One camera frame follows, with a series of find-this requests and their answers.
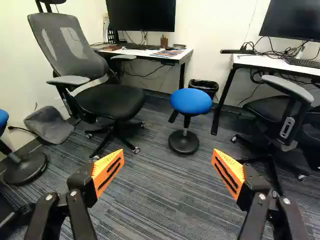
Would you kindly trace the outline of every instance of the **computer monitor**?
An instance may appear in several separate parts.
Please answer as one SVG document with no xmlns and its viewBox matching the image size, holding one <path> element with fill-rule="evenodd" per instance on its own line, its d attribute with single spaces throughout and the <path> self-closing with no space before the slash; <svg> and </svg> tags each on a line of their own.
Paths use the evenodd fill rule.
<svg viewBox="0 0 320 240">
<path fill-rule="evenodd" d="M 116 31 L 174 32 L 176 0 L 106 0 Z"/>
<path fill-rule="evenodd" d="M 271 0 L 260 36 L 320 42 L 320 0 Z"/>
</svg>

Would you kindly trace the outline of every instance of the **desk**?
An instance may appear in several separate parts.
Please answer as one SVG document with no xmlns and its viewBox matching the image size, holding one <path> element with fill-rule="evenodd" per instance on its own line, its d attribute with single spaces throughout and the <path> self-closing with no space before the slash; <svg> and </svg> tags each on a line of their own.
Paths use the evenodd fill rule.
<svg viewBox="0 0 320 240">
<path fill-rule="evenodd" d="M 97 53 L 102 57 L 105 57 L 105 56 L 113 57 L 116 55 L 135 55 L 137 59 L 158 61 L 158 62 L 161 62 L 162 64 L 167 64 L 171 66 L 174 66 L 176 64 L 180 65 L 179 89 L 183 89 L 185 87 L 186 62 L 189 61 L 194 50 L 191 48 L 187 48 L 184 52 L 170 58 L 151 56 L 151 54 L 157 53 L 161 50 L 119 49 L 116 51 L 98 50 Z"/>
<path fill-rule="evenodd" d="M 214 110 L 214 116 L 211 127 L 211 134 L 217 135 L 219 118 L 221 109 L 225 103 L 229 88 L 235 76 L 235 73 L 238 69 L 250 69 L 254 68 L 262 72 L 270 73 L 280 73 L 280 74 L 289 74 L 305 78 L 319 78 L 320 69 L 305 67 L 305 66 L 295 66 L 286 63 L 282 59 L 274 59 L 268 56 L 261 55 L 243 55 L 243 54 L 232 54 L 231 55 L 232 67 L 229 73 L 229 76 L 226 80 L 223 92 L 218 103 L 218 106 Z"/>
</svg>

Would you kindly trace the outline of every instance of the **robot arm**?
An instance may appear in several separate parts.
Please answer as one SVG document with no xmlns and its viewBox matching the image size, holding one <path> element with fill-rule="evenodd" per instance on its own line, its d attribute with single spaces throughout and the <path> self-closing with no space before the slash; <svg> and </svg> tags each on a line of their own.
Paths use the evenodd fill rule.
<svg viewBox="0 0 320 240">
<path fill-rule="evenodd" d="M 275 240 L 308 240 L 298 205 L 279 196 L 271 184 L 248 163 L 243 165 L 214 149 L 211 163 L 242 211 L 246 211 L 238 240 L 260 240 L 266 220 Z"/>
<path fill-rule="evenodd" d="M 123 165 L 124 153 L 120 149 L 71 175 L 67 180 L 69 192 L 43 195 L 35 206 L 24 239 L 58 240 L 65 218 L 70 217 L 75 240 L 96 240 L 88 208 L 97 202 Z"/>
</svg>

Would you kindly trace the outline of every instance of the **stool base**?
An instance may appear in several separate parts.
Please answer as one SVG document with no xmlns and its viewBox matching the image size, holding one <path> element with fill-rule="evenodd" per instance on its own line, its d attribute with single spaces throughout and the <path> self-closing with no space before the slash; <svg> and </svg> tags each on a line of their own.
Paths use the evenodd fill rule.
<svg viewBox="0 0 320 240">
<path fill-rule="evenodd" d="M 199 148 L 199 139 L 191 131 L 183 135 L 183 130 L 174 131 L 169 136 L 169 147 L 178 154 L 193 154 Z"/>
<path fill-rule="evenodd" d="M 47 156 L 42 152 L 31 152 L 4 173 L 3 180 L 8 185 L 21 186 L 37 178 L 46 169 Z"/>
</svg>

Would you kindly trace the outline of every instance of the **trash can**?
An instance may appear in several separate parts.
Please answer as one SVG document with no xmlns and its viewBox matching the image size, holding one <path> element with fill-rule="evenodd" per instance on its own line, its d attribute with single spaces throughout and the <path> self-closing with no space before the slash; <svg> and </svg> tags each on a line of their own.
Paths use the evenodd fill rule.
<svg viewBox="0 0 320 240">
<path fill-rule="evenodd" d="M 219 90 L 219 84 L 215 81 L 191 79 L 189 81 L 189 88 L 202 90 L 213 100 Z"/>
</svg>

